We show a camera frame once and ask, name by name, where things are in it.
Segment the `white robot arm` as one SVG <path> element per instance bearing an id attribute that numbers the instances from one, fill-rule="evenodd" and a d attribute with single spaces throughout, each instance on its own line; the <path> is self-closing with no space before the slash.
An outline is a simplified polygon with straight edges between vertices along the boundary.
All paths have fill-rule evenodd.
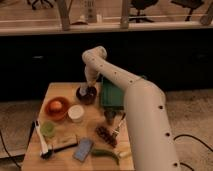
<path id="1" fill-rule="evenodd" d="M 106 60 L 103 46 L 82 54 L 88 85 L 99 74 L 124 91 L 124 112 L 135 171 L 181 171 L 164 92 L 154 83 Z"/>

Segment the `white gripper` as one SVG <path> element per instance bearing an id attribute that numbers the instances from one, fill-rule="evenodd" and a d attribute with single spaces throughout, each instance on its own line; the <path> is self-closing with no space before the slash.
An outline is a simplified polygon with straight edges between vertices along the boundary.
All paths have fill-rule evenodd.
<path id="1" fill-rule="evenodd" d="M 89 87 L 94 86 L 96 84 L 97 79 L 99 78 L 100 73 L 88 66 L 85 67 L 84 73 L 87 85 Z"/>

